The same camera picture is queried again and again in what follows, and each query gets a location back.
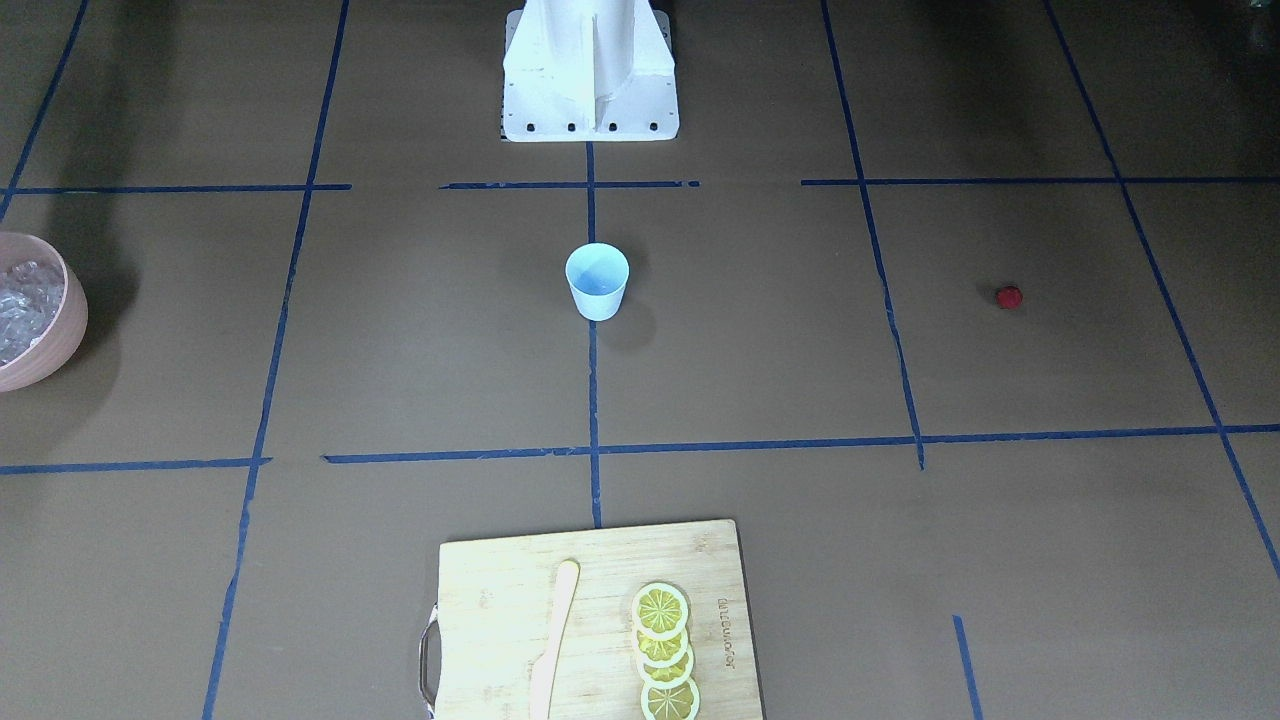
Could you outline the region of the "light blue paper cup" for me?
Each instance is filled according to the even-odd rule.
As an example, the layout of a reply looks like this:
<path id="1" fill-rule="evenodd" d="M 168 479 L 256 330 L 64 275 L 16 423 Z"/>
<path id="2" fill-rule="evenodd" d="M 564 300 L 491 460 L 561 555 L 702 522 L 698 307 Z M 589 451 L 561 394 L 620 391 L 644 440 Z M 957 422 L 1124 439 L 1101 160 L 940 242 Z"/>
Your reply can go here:
<path id="1" fill-rule="evenodd" d="M 564 275 L 579 314 L 590 322 L 605 322 L 623 301 L 630 263 L 613 245 L 585 243 L 567 258 Z"/>

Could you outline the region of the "pile of clear ice cubes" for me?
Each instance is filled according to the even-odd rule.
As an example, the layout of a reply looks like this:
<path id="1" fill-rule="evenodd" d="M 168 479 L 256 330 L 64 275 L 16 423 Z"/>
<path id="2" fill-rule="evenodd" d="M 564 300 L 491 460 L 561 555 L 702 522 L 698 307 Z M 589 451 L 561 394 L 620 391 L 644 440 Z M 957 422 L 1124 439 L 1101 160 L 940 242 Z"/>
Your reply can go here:
<path id="1" fill-rule="evenodd" d="M 65 273 L 58 264 L 27 260 L 1 273 L 1 364 L 40 340 L 61 306 Z"/>

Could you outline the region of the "top lemon slice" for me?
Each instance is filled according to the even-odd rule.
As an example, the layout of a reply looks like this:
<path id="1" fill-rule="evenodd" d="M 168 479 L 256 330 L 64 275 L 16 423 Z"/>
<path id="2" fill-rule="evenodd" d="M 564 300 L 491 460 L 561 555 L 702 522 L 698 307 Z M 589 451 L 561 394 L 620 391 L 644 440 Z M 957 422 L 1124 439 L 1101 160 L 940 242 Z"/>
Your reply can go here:
<path id="1" fill-rule="evenodd" d="M 686 630 L 690 611 L 686 594 L 668 582 L 649 582 L 630 601 L 635 632 L 653 641 L 669 641 Z"/>

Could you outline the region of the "lemon slice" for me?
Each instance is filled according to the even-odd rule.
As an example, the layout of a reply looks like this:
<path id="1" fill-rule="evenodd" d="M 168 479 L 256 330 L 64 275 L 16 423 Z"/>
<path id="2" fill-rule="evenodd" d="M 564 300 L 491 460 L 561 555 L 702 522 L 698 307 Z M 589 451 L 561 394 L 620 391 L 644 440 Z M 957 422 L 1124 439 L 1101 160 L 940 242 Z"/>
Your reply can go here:
<path id="1" fill-rule="evenodd" d="M 632 647 L 641 665 L 650 667 L 671 667 L 689 652 L 689 633 L 681 630 L 671 638 L 657 639 L 645 632 L 635 630 Z"/>
<path id="2" fill-rule="evenodd" d="M 658 666 L 649 662 L 649 657 L 637 653 L 636 667 L 643 684 L 657 689 L 671 689 L 692 678 L 696 666 L 696 655 L 692 648 L 686 648 L 672 664 Z"/>
<path id="3" fill-rule="evenodd" d="M 677 685 L 659 687 L 645 683 L 640 694 L 640 710 L 648 720 L 696 719 L 701 707 L 701 693 L 694 679 Z"/>
<path id="4" fill-rule="evenodd" d="M 668 582 L 649 582 L 630 601 L 635 632 L 653 641 L 669 641 L 686 630 L 690 611 L 686 594 Z"/>

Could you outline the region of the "bamboo cutting board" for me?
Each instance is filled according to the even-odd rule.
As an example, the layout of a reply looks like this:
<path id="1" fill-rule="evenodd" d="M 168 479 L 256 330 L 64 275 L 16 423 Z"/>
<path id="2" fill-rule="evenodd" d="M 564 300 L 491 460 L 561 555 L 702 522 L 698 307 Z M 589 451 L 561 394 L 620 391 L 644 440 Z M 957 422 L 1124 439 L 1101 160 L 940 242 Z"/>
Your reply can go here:
<path id="1" fill-rule="evenodd" d="M 751 615 L 730 519 L 498 539 L 439 552 L 439 678 L 420 673 L 433 719 L 529 719 L 530 669 L 543 652 L 556 571 L 580 578 L 559 653 L 549 719 L 644 719 L 630 601 L 649 582 L 687 597 L 696 719 L 762 719 Z"/>

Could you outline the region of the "yellow plastic knife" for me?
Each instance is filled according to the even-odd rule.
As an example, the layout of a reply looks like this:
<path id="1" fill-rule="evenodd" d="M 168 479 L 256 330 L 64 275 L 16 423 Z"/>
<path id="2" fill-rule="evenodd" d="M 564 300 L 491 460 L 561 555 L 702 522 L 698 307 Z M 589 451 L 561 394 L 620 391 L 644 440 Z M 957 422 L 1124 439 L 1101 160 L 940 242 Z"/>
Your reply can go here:
<path id="1" fill-rule="evenodd" d="M 557 568 L 556 582 L 550 597 L 550 616 L 547 630 L 547 642 L 543 646 L 543 652 L 535 659 L 530 669 L 527 694 L 529 719 L 550 717 L 550 705 L 554 693 L 561 648 L 570 611 L 573 605 L 579 578 L 580 566 L 573 559 L 566 559 Z"/>

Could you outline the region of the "bottom lemon slice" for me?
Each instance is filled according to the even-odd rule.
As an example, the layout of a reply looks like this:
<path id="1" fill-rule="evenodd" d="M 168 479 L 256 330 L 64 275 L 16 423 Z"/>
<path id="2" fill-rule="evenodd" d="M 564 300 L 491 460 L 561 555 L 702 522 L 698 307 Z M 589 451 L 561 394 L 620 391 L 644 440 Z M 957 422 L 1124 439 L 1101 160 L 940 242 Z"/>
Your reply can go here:
<path id="1" fill-rule="evenodd" d="M 701 707 L 701 693 L 694 679 L 677 685 L 659 687 L 645 683 L 640 694 L 640 710 L 648 720 L 696 719 Z"/>

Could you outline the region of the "red strawberry on table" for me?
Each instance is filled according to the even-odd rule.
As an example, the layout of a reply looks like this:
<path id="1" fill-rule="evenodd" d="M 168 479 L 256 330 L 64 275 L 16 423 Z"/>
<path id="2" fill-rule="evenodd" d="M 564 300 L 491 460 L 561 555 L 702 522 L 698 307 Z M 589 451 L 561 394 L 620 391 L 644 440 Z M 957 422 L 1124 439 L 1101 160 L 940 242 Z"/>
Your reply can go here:
<path id="1" fill-rule="evenodd" d="M 995 292 L 995 301 L 1002 310 L 1015 310 L 1024 304 L 1024 293 L 1015 284 L 1006 284 Z"/>

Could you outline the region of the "pink bowl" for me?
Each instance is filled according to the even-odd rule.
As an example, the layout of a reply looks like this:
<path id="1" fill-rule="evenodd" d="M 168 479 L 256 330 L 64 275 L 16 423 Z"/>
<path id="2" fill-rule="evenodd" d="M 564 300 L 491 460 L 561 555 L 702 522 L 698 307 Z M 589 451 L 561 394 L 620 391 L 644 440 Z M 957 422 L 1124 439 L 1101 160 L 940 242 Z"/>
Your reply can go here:
<path id="1" fill-rule="evenodd" d="M 79 279 L 51 245 L 15 232 L 3 232 L 1 238 L 3 272 L 17 263 L 37 260 L 58 264 L 67 279 L 65 296 L 52 324 L 28 351 L 3 365 L 1 391 L 8 392 L 42 380 L 70 359 L 84 336 L 88 307 Z"/>

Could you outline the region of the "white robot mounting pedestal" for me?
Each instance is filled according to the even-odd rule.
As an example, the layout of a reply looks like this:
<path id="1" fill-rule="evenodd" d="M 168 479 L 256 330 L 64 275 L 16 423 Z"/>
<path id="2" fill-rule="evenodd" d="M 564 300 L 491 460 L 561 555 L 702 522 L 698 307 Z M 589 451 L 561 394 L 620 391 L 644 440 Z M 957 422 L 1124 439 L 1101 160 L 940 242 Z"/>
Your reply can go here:
<path id="1" fill-rule="evenodd" d="M 526 1 L 507 14 L 504 41 L 504 141 L 677 137 L 671 19 L 652 3 Z"/>

